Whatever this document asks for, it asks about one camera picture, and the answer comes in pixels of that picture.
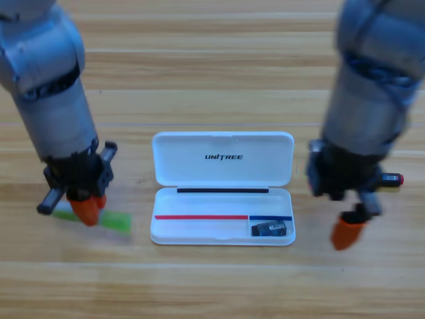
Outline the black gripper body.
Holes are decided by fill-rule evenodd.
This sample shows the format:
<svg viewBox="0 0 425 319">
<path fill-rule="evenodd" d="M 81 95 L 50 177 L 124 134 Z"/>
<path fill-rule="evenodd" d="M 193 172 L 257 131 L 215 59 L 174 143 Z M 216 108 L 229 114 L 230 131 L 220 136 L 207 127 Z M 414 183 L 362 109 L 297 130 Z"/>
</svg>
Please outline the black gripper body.
<svg viewBox="0 0 425 319">
<path fill-rule="evenodd" d="M 114 178 L 111 161 L 117 153 L 115 142 L 105 142 L 104 149 L 97 154 L 98 142 L 83 152 L 74 152 L 67 158 L 45 157 L 43 170 L 49 192 L 37 206 L 37 212 L 43 215 L 53 213 L 63 195 L 81 201 L 90 196 L 101 197 Z"/>
<path fill-rule="evenodd" d="M 348 191 L 355 191 L 359 202 L 342 217 L 377 217 L 381 203 L 375 194 L 382 180 L 381 156 L 362 156 L 321 140 L 308 144 L 306 175 L 313 196 L 327 195 L 332 201 L 343 201 Z"/>
</svg>

